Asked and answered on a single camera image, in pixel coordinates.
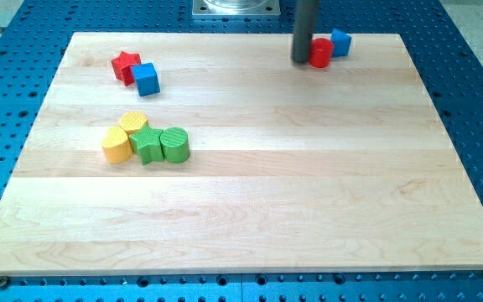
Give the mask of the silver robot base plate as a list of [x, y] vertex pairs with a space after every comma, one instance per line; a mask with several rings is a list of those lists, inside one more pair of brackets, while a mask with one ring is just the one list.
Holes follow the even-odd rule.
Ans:
[[278, 16], [279, 0], [193, 0], [192, 15], [215, 16]]

